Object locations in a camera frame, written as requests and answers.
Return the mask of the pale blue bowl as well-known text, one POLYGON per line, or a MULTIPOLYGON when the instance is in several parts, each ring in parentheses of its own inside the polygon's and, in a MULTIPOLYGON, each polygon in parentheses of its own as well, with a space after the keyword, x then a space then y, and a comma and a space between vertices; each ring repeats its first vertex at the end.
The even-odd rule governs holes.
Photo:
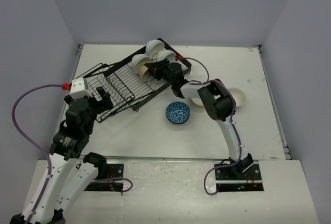
POLYGON ((172 50, 163 50, 158 53, 156 58, 156 62, 160 62, 167 59, 170 63, 176 60, 176 53, 172 50))
POLYGON ((137 54, 131 60, 131 68, 134 73, 138 74, 141 66, 152 62, 153 61, 146 54, 137 54))
POLYGON ((146 44, 145 53, 148 57, 152 58, 165 48, 164 43, 159 39, 150 40, 146 44))

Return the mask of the red patterned white bowl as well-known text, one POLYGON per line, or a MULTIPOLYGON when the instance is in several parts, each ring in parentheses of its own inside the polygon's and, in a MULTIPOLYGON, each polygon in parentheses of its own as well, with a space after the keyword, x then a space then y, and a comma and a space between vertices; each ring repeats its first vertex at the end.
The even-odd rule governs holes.
POLYGON ((166 109, 165 116, 167 120, 173 124, 183 124, 190 118, 190 108, 189 106, 181 101, 175 101, 170 103, 166 109))

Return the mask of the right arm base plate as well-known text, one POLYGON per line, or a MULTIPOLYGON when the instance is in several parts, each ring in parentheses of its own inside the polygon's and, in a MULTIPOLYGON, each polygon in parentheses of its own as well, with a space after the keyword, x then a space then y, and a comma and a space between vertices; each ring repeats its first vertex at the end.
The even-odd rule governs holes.
POLYGON ((262 175, 258 163, 254 163, 243 174, 234 175, 230 168, 215 171, 218 192, 264 191, 262 175))

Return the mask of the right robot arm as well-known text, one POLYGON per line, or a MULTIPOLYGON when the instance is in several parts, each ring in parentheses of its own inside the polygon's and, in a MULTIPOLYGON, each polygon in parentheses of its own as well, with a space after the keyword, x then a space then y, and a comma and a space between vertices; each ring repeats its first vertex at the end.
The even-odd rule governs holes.
POLYGON ((148 63, 148 72, 156 80, 171 84, 173 94, 178 98, 199 98, 208 116, 220 127, 229 151, 230 164, 221 167, 235 178, 242 179, 253 164, 252 155, 245 151, 235 122, 236 102, 229 90, 219 79, 205 83, 185 79, 181 65, 168 61, 148 63))

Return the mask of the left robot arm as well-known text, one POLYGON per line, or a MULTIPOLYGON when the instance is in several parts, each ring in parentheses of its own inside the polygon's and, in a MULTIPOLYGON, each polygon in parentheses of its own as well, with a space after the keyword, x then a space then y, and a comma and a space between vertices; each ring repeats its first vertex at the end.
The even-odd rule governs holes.
POLYGON ((48 165, 36 193, 26 209, 12 217, 11 223, 65 223, 68 212, 85 188, 107 174, 106 158, 90 152, 71 181, 65 182, 89 142, 97 115, 111 110, 113 103, 103 87, 96 89, 100 100, 77 83, 61 87, 70 91, 65 97, 69 107, 66 118, 53 137, 50 150, 44 153, 48 165))

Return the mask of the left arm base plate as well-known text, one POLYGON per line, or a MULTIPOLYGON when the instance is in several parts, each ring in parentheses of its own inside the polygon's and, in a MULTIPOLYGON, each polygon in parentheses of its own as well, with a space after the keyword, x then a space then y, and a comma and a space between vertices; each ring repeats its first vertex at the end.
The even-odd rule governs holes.
MULTIPOLYGON (((107 170, 104 178, 114 178, 123 177, 124 174, 124 164, 122 163, 108 163, 107 170)), ((104 181, 99 183, 93 183, 85 188, 85 191, 95 191, 95 192, 122 192, 124 187, 123 181, 104 181)))

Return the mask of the beige bowl colourful flower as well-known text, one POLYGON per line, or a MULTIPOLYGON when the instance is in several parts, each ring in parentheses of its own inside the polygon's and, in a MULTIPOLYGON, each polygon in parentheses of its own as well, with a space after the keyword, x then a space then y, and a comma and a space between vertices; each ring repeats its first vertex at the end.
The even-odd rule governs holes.
POLYGON ((246 94, 239 88, 236 87, 231 87, 229 88, 229 92, 233 96, 235 102, 236 102, 236 107, 242 107, 245 102, 246 102, 246 94))

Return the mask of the beige bowl brown motif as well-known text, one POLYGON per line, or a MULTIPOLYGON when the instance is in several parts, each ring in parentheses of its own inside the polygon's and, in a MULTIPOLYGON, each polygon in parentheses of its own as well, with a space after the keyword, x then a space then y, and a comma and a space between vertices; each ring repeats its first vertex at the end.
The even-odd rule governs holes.
POLYGON ((148 68, 146 65, 142 65, 139 68, 139 77, 143 82, 146 82, 148 77, 150 76, 150 73, 148 72, 148 68))

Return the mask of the plain beige bowl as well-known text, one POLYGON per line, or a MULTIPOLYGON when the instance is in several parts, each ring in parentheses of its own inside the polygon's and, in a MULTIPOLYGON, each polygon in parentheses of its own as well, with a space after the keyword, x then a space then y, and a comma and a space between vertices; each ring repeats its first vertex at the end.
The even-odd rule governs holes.
POLYGON ((204 104, 200 98, 191 98, 191 101, 198 107, 204 108, 204 104))

